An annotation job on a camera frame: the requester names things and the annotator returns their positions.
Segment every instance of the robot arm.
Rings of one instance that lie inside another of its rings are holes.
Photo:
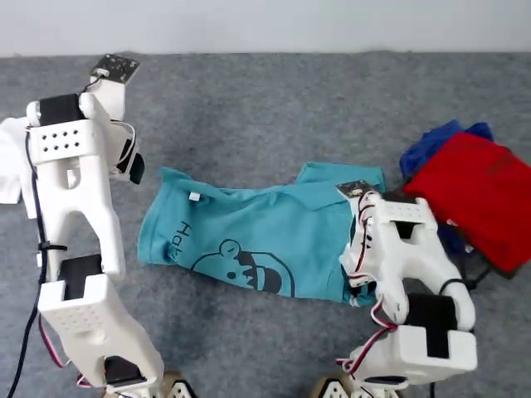
[[[40,246],[47,276],[39,312],[90,385],[133,398],[162,398],[162,358],[114,287],[125,263],[109,178],[139,183],[144,172],[134,131],[117,120],[123,116],[124,85],[137,67],[107,55],[84,90],[90,92],[30,103],[27,117],[12,121],[26,123],[31,166],[22,175],[28,179],[34,168],[37,177],[31,185],[40,205],[26,205],[28,215],[42,221],[46,241]],[[76,213],[98,236],[99,254],[66,258]]]
[[[375,191],[349,200],[357,225],[341,262],[352,287],[376,280],[378,302],[394,322],[368,351],[351,353],[352,360],[363,355],[351,382],[393,391],[474,370],[474,304],[466,287],[453,283],[460,274],[446,257],[427,202]],[[419,279],[433,294],[406,294],[405,278]]]

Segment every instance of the cartoon bear graphic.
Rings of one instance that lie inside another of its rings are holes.
[[[226,239],[216,253],[201,256],[192,270],[242,288],[295,296],[295,281],[288,267],[270,252],[245,251]]]

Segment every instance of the red shirt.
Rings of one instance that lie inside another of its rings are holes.
[[[531,259],[531,167],[507,148],[458,133],[403,188],[452,220],[504,272]]]

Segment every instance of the teal t-shirt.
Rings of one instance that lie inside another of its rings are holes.
[[[336,185],[385,190],[380,167],[306,163],[295,184],[217,188],[162,169],[139,237],[139,259],[288,297],[350,300],[339,263],[353,215]],[[190,193],[200,195],[190,200]]]

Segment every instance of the carpet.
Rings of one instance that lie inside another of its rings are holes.
[[[140,223],[158,190],[158,170],[175,167],[223,187],[293,182],[304,162],[382,166],[400,182],[398,158],[430,128],[487,121],[498,142],[531,161],[530,54],[134,55],[126,120],[139,134],[140,186],[112,183],[128,278],[119,292],[147,329],[167,368],[201,397],[304,397],[373,333],[366,308],[239,289],[179,267],[136,260]],[[71,93],[98,57],[0,60],[0,119]],[[69,250],[97,251],[76,223]],[[508,228],[510,226],[485,227]],[[0,389],[11,383],[36,291],[37,237],[23,205],[0,206]],[[482,265],[472,265],[470,274]],[[531,389],[531,269],[508,281],[490,275],[473,293],[478,370],[437,383],[437,396],[525,396]],[[17,397],[96,397],[79,390],[74,368],[57,370],[34,328]],[[427,387],[408,390],[427,397]]]

